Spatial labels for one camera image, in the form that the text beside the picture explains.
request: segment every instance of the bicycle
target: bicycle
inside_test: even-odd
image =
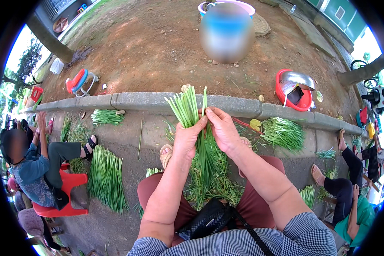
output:
[[[365,61],[356,59],[355,61],[353,61],[351,63],[350,68],[351,68],[351,70],[355,70],[355,69],[364,67],[365,65],[367,65],[367,63]],[[374,87],[376,87],[378,85],[379,79],[380,79],[379,74],[375,74],[372,78],[365,80],[363,85],[366,89],[373,89]]]

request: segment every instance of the metal bowl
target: metal bowl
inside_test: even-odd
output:
[[[283,72],[280,76],[280,82],[285,80],[298,83],[298,86],[304,90],[316,89],[316,86],[314,85],[314,80],[308,75],[300,72],[295,72],[295,71]]]

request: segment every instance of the window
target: window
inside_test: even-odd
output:
[[[49,18],[52,19],[71,1],[72,0],[43,0],[42,6],[48,13]]]
[[[346,11],[341,6],[339,6],[339,8],[337,9],[337,12],[334,16],[336,16],[336,18],[341,20],[345,13],[346,13]]]

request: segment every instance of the blue patterned shirt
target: blue patterned shirt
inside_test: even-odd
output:
[[[255,228],[255,232],[275,256],[336,256],[336,243],[331,231],[312,212],[303,212],[287,223],[283,232]],[[193,239],[168,248],[152,237],[135,241],[127,256],[152,255],[264,255],[246,229],[231,229],[204,238]]]
[[[54,196],[44,174],[50,168],[50,161],[45,156],[37,156],[37,147],[31,144],[24,161],[12,168],[15,180],[33,202],[44,206],[54,206]]]

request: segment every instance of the pink pants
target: pink pants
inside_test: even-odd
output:
[[[276,169],[285,173],[282,161],[274,156],[261,156],[266,162],[274,166]],[[138,185],[138,199],[143,209],[147,207],[149,197],[155,191],[161,180],[162,172],[155,173],[148,178],[143,179]],[[246,181],[246,186],[243,195],[236,206],[236,210],[246,220],[252,228],[273,228],[275,226],[273,215],[271,214],[269,205],[256,192],[249,181]],[[178,214],[175,218],[175,231],[178,231],[190,220],[192,220],[198,212],[192,208],[183,195],[180,198]],[[236,220],[237,228],[244,228],[239,220]],[[183,241],[178,234],[175,233],[172,246],[175,246]]]

